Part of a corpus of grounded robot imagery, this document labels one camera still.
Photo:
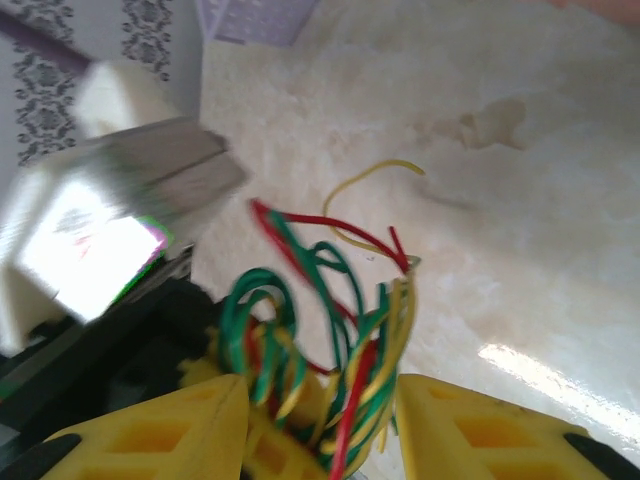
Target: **wire bundle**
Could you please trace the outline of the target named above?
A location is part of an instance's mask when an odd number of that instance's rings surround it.
[[[404,163],[383,162],[338,187],[325,202],[323,217],[277,212],[258,200],[251,202],[254,219],[262,231],[324,305],[333,347],[333,369],[315,365],[296,348],[293,298],[285,282],[270,270],[255,268],[243,274],[227,297],[221,317],[217,348],[220,365],[247,378],[251,401],[265,406],[277,427],[286,428],[301,444],[307,445],[330,471],[330,480],[341,480],[354,473],[378,434],[381,449],[384,448],[387,425],[393,415],[397,364],[409,339],[416,298],[410,261],[393,227],[389,230],[395,251],[353,225],[326,217],[328,203],[348,184],[372,171],[387,165],[406,166]],[[345,240],[391,258],[403,276],[390,286],[379,284],[377,306],[365,311],[358,280],[340,251],[324,241],[305,248],[291,223],[327,225],[348,231],[366,243],[341,234]],[[332,297],[323,269],[347,277],[355,299],[354,312]],[[260,322],[252,315],[262,302],[271,305],[272,321]],[[346,319],[354,327],[351,332]],[[310,370],[328,379],[321,415],[310,427],[294,429],[287,424],[287,418],[300,401]]]

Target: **black floral pattern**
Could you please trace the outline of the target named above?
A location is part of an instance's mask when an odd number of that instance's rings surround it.
[[[11,0],[20,8],[18,18],[51,36],[72,43],[73,29],[66,23],[73,10],[65,0]],[[48,60],[16,44],[22,54],[13,64],[14,78],[20,86],[16,98],[23,102],[16,110],[16,122],[22,127],[18,142],[20,165],[28,165],[44,155],[76,144],[76,127],[69,107],[73,103],[75,78]]]
[[[171,0],[123,0],[123,11],[129,21],[122,29],[129,36],[122,42],[122,54],[142,63],[157,77],[169,80],[167,67],[171,62],[167,32],[173,12],[167,7]]]

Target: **stain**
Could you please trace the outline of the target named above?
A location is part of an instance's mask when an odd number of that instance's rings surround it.
[[[455,120],[435,122],[434,135],[460,142],[465,148],[480,150],[492,145],[504,145],[524,150],[515,139],[515,132],[527,116],[526,105],[515,98],[497,100],[476,113],[466,113]]]

